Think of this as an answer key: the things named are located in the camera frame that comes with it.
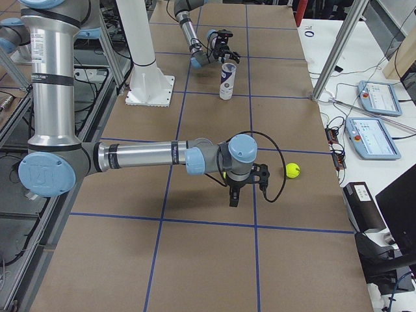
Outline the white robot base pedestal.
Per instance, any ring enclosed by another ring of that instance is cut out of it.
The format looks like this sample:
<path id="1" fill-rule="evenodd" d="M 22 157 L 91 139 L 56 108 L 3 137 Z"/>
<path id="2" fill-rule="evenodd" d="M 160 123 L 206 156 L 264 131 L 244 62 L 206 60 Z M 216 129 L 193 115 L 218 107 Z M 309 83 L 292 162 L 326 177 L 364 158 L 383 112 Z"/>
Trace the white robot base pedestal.
<path id="1" fill-rule="evenodd" d="M 119 0 L 116 4 L 134 65 L 126 103 L 168 107 L 175 77 L 164 75 L 157 65 L 145 2 Z"/>

